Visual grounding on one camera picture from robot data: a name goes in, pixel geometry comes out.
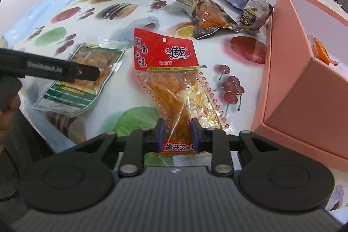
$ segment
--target black cable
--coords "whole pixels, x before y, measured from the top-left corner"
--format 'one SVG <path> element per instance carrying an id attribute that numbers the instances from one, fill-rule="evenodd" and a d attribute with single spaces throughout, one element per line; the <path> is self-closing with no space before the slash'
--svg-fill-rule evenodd
<path id="1" fill-rule="evenodd" d="M 4 149 L 4 152 L 7 154 L 9 160 L 11 161 L 13 167 L 15 168 L 17 178 L 19 178 L 20 173 L 19 173 L 19 170 L 18 170 L 18 167 L 17 167 L 16 163 L 14 162 L 13 158 L 11 157 L 11 155 L 8 153 L 7 149 Z M 18 195 L 18 190 L 16 190 L 11 196 L 4 197 L 4 198 L 0 199 L 0 202 L 8 201 L 8 200 L 16 197 L 17 195 Z"/>

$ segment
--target green fruit print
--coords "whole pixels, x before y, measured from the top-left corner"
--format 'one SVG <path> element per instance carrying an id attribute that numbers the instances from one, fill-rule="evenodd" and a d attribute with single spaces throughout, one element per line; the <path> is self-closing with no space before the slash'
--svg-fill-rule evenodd
<path id="1" fill-rule="evenodd" d="M 114 132 L 117 136 L 128 136 L 132 131 L 149 127 L 154 128 L 159 115 L 155 108 L 138 106 L 127 110 L 116 123 Z"/>
<path id="2" fill-rule="evenodd" d="M 43 33 L 35 41 L 35 45 L 38 47 L 51 44 L 57 40 L 62 39 L 67 34 L 67 30 L 63 27 L 54 28 L 46 33 Z"/>

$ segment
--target cherry stem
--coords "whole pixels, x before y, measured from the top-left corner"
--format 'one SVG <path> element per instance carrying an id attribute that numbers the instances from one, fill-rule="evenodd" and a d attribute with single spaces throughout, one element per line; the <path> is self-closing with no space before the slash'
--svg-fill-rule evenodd
<path id="1" fill-rule="evenodd" d="M 241 110 L 241 97 L 242 97 L 242 94 L 239 94 L 239 105 L 238 105 L 238 108 L 237 108 L 238 111 Z"/>
<path id="2" fill-rule="evenodd" d="M 226 107 L 226 114 L 227 114 L 227 111 L 228 111 L 228 106 L 230 105 L 230 103 L 227 104 L 227 107 Z"/>
<path id="3" fill-rule="evenodd" d="M 216 92 L 217 90 L 221 89 L 221 88 L 224 88 L 223 86 L 222 87 L 218 87 L 216 88 L 215 90 L 213 90 L 213 92 Z"/>

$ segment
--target open cardboard box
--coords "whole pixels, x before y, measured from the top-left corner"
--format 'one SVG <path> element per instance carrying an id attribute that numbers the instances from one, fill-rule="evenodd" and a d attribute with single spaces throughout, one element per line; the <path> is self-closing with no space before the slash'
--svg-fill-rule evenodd
<path id="1" fill-rule="evenodd" d="M 317 0 L 277 0 L 268 31 L 252 131 L 348 172 L 348 21 Z M 337 67 L 314 58 L 309 34 Z"/>

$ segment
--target metal screw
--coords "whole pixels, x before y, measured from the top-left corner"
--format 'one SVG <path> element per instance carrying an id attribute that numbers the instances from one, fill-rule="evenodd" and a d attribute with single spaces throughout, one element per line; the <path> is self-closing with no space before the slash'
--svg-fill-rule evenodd
<path id="1" fill-rule="evenodd" d="M 226 174 L 232 171 L 232 167 L 227 164 L 219 164 L 215 166 L 215 171 L 218 173 Z"/>
<path id="2" fill-rule="evenodd" d="M 138 167 L 136 167 L 134 164 L 125 164 L 121 166 L 120 170 L 123 173 L 132 174 L 138 170 Z"/>

